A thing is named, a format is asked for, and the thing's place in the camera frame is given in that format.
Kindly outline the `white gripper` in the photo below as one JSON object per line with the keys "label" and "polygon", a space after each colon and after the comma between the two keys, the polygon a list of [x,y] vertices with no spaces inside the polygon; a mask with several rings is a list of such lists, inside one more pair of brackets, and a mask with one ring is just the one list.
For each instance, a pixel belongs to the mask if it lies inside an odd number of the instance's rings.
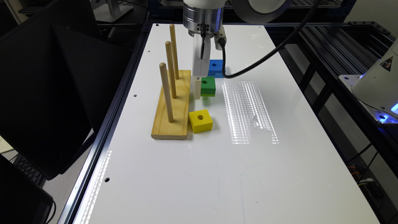
{"label": "white gripper", "polygon": [[193,39],[194,99],[199,100],[201,97],[201,77],[208,76],[211,40],[208,35],[203,40],[200,34],[194,34]]}

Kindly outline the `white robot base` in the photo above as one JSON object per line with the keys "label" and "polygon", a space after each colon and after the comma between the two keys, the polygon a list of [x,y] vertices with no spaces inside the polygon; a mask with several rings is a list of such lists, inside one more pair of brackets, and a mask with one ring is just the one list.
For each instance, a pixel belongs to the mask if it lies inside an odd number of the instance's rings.
{"label": "white robot base", "polygon": [[378,124],[397,124],[397,42],[362,75],[340,81]]}

